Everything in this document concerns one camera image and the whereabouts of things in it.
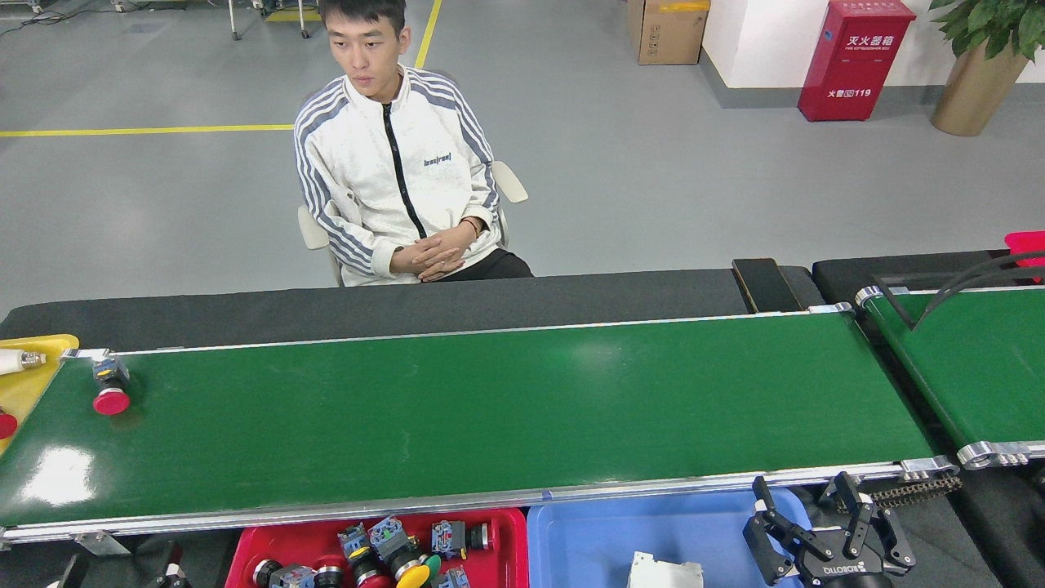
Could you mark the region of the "person's left hand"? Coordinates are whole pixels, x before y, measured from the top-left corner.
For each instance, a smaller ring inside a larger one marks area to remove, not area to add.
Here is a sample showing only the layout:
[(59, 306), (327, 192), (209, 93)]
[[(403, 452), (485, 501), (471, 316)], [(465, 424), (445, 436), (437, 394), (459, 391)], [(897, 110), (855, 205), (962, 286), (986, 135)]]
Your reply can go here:
[(462, 257), (478, 241), (480, 234), (474, 224), (465, 219), (456, 226), (437, 232), (433, 237), (418, 239), (413, 245), (418, 250), (411, 258), (415, 263), (431, 261), (438, 256)]

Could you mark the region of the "person's right hand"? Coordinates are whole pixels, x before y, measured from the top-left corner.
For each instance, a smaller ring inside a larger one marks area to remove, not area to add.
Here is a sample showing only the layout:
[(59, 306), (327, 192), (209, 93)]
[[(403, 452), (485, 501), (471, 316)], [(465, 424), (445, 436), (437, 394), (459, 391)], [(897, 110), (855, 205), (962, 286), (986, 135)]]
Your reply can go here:
[(393, 253), (389, 271), (413, 274), (421, 282), (437, 282), (464, 265), (459, 248), (399, 248)]

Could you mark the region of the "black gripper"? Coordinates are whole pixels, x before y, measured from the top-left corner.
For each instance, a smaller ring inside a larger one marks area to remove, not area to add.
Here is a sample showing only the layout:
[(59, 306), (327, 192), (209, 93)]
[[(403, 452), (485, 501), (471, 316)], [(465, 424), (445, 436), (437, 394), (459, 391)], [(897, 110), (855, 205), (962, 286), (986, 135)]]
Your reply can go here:
[(834, 488), (851, 518), (845, 528), (820, 531), (818, 558), (813, 533), (781, 514), (765, 477), (754, 477), (754, 514), (743, 537), (766, 584), (799, 572), (803, 587), (892, 587), (888, 577), (918, 564), (893, 509), (876, 505), (846, 472), (836, 475)]

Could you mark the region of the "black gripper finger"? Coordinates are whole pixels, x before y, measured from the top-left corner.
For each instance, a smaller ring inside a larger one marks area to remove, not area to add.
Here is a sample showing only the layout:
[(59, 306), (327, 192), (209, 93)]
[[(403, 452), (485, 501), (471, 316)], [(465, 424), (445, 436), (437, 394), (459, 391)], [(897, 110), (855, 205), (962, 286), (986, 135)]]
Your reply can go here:
[(180, 565), (183, 558), (183, 548), (178, 542), (168, 542), (164, 551), (164, 560), (156, 577), (153, 578), (153, 587), (193, 587), (191, 581)]
[(82, 555), (74, 555), (57, 580), (47, 585), (47, 588), (79, 588), (90, 568), (90, 562)]

